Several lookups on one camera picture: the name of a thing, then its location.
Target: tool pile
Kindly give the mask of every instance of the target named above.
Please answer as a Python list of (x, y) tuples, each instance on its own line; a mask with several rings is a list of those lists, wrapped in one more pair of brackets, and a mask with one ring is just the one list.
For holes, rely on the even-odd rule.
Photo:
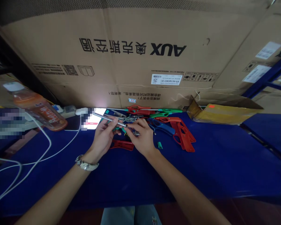
[[(181, 113), (180, 109), (151, 109), (150, 107), (141, 107), (139, 105), (133, 105), (127, 107), (127, 109), (120, 108), (107, 108), (111, 112), (114, 113), (112, 116), (117, 116), (119, 118), (120, 125), (124, 123), (133, 123), (139, 118), (143, 118), (147, 121), (149, 126), (153, 128), (154, 134), (155, 130), (162, 130), (168, 135), (173, 136), (174, 140), (181, 146), (181, 148), (187, 152), (194, 152), (195, 149), (191, 143), (196, 142), (196, 139), (188, 130), (187, 126), (179, 117), (167, 117), (173, 113)], [(119, 113), (118, 111), (123, 110), (128, 116)], [(137, 131), (133, 131), (134, 135), (140, 135)], [(133, 143), (130, 141), (122, 141), (122, 140), (112, 140), (111, 148), (123, 148), (129, 151), (132, 151), (134, 148)]]

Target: jeans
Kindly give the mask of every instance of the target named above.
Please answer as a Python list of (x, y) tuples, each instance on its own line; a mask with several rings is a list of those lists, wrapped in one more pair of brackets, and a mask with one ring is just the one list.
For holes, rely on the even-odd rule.
[(162, 225), (154, 205), (105, 208), (101, 225)]

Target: phone screen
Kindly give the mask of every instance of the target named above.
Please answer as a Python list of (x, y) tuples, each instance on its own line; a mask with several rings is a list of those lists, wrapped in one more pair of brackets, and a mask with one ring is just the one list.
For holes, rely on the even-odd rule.
[[(94, 113), (98, 113), (100, 115), (104, 115), (106, 111), (106, 108), (94, 108)], [(95, 130), (98, 126), (98, 124), (101, 121), (101, 117), (95, 116), (93, 114), (90, 114), (88, 119), (85, 121), (85, 123), (82, 125), (82, 128), (85, 130)]]

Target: forearm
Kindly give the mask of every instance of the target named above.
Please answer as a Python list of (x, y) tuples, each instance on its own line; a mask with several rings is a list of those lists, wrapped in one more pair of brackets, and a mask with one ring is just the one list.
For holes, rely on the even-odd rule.
[(74, 165), (69, 172), (16, 223), (55, 225), (58, 223), (90, 171)]
[(146, 156), (191, 224), (230, 224), (221, 212), (158, 150)]

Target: yellow box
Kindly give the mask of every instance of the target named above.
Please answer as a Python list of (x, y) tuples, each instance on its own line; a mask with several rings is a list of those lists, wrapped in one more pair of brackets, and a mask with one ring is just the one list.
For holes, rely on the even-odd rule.
[(201, 99), (200, 105), (206, 106), (204, 109), (202, 109), (194, 97), (191, 96), (192, 102), (187, 109), (187, 114), (195, 122), (238, 125), (256, 113), (261, 113), (263, 111), (260, 105), (249, 98), (226, 94), (225, 96), (228, 97), (226, 98), (227, 101), (225, 101), (224, 98), (220, 100)]

